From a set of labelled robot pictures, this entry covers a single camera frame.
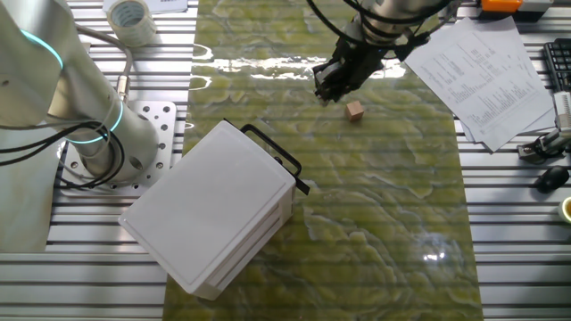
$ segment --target orange device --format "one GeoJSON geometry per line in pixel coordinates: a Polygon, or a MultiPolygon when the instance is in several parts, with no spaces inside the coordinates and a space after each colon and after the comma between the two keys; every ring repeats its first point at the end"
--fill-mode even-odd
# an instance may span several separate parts
{"type": "Polygon", "coordinates": [[[485,12],[511,12],[517,11],[523,0],[482,0],[482,9],[485,12]]]}

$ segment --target black handle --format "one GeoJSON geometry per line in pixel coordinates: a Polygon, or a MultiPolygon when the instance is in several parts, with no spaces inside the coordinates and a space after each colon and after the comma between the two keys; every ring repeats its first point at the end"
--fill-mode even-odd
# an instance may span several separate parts
{"type": "MultiPolygon", "coordinates": [[[[249,131],[253,132],[257,137],[259,137],[262,141],[264,141],[264,143],[271,146],[274,150],[276,150],[277,153],[279,153],[286,160],[292,163],[292,165],[294,165],[295,168],[297,169],[295,173],[292,173],[291,171],[289,171],[289,169],[286,169],[286,167],[284,167],[284,169],[287,170],[287,172],[289,172],[290,174],[292,174],[292,176],[295,178],[295,186],[304,194],[309,195],[310,187],[307,186],[305,183],[303,183],[303,181],[301,181],[301,179],[299,178],[300,174],[302,173],[302,164],[296,158],[294,158],[294,156],[292,156],[289,152],[287,152],[280,145],[271,140],[271,138],[269,138],[266,134],[264,134],[261,130],[259,130],[257,127],[255,127],[252,124],[244,125],[242,128],[240,128],[240,131],[243,132],[244,134],[249,131]]],[[[281,163],[281,160],[279,158],[276,158],[276,161],[281,163]]]]}

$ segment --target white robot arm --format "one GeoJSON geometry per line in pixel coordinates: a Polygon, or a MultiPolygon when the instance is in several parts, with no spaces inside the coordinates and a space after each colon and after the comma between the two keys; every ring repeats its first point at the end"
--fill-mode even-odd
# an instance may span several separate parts
{"type": "Polygon", "coordinates": [[[68,135],[94,176],[120,167],[114,179],[128,181],[150,165],[158,150],[154,127],[122,102],[93,63],[64,0],[0,0],[0,29],[0,125],[97,121],[117,137],[125,157],[112,157],[111,149],[120,154],[118,144],[106,148],[94,130],[68,135]]]}

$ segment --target green marble surface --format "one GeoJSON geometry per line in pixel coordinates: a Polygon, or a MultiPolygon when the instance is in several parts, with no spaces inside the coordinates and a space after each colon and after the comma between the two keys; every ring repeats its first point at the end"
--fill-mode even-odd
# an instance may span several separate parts
{"type": "MultiPolygon", "coordinates": [[[[353,12],[318,5],[337,25],[353,12]]],[[[222,118],[304,166],[310,196],[216,301],[167,284],[171,320],[481,320],[452,116],[404,64],[326,108],[336,36],[303,0],[201,0],[185,151],[222,118]],[[366,113],[350,123],[344,104],[366,113]]]]}

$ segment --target black knob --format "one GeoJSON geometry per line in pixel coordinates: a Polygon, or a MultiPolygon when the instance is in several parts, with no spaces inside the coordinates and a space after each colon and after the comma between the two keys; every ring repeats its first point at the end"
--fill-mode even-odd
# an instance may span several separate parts
{"type": "Polygon", "coordinates": [[[543,175],[537,178],[534,187],[537,188],[537,192],[539,193],[551,193],[563,186],[568,179],[569,172],[565,168],[554,166],[547,169],[543,175]]]}

